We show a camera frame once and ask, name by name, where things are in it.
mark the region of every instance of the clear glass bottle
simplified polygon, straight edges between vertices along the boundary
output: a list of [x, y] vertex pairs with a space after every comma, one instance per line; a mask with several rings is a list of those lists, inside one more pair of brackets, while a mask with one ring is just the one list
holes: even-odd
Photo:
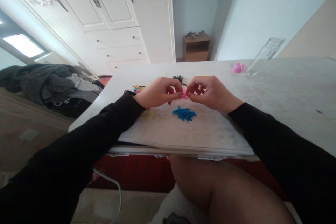
[[285, 40], [283, 38], [270, 38], [268, 42], [261, 48], [254, 60], [249, 64], [245, 73], [249, 76], [256, 75], [258, 71], [262, 69], [279, 50], [284, 41]]

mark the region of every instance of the white table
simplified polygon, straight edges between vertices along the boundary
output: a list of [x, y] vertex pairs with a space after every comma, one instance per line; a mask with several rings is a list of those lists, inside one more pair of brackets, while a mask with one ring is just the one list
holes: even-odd
[[[159, 76], [182, 75], [188, 84], [193, 76], [216, 75], [243, 101], [273, 115], [296, 133], [336, 156], [336, 62], [327, 58], [276, 58], [253, 78], [232, 73], [236, 61], [209, 61], [128, 66], [114, 75], [96, 101], [69, 130], [97, 115], [133, 85], [149, 85]], [[197, 116], [182, 122], [172, 110], [191, 108]], [[137, 122], [120, 139], [144, 146], [113, 147], [126, 154], [253, 157], [249, 144], [228, 117], [190, 99], [153, 108], [148, 120]]]

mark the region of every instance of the hand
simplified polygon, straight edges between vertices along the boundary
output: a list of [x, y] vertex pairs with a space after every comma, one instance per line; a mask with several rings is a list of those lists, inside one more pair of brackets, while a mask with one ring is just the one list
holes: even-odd
[[188, 85], [186, 93], [193, 102], [226, 114], [244, 103], [231, 94], [216, 76], [195, 76]]
[[133, 98], [142, 107], [149, 108], [159, 107], [166, 102], [171, 105], [172, 101], [177, 100], [182, 94], [183, 88], [177, 79], [159, 77]]

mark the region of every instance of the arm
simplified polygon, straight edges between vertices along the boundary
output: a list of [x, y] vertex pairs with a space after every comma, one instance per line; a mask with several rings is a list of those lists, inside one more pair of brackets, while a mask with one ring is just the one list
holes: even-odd
[[331, 221], [336, 197], [336, 158], [273, 116], [243, 103], [215, 76], [194, 77], [188, 92], [192, 101], [228, 114], [238, 124], [304, 223]]
[[178, 80], [159, 78], [133, 98], [126, 92], [82, 126], [37, 152], [0, 190], [0, 219], [7, 223], [70, 223], [92, 169], [129, 129], [145, 107], [157, 107], [182, 95]]

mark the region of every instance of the white cord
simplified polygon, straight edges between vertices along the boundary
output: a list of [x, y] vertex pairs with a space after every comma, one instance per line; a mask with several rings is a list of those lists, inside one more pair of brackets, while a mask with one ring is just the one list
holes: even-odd
[[119, 194], [120, 194], [119, 210], [118, 210], [117, 215], [116, 215], [116, 216], [109, 222], [109, 223], [114, 223], [114, 222], [117, 220], [117, 218], [118, 218], [118, 216], [119, 216], [119, 214], [120, 214], [120, 211], [121, 211], [121, 186], [120, 186], [120, 184], [119, 184], [119, 182], [118, 182], [117, 180], [114, 180], [114, 179], [112, 179], [112, 178], [106, 176], [105, 174], [101, 173], [100, 171], [97, 171], [96, 168], [93, 168], [93, 171], [94, 171], [95, 173], [97, 173], [98, 175], [100, 175], [101, 177], [103, 177], [104, 179], [107, 179], [107, 180], [109, 180], [109, 181], [115, 183], [115, 184], [118, 186]]

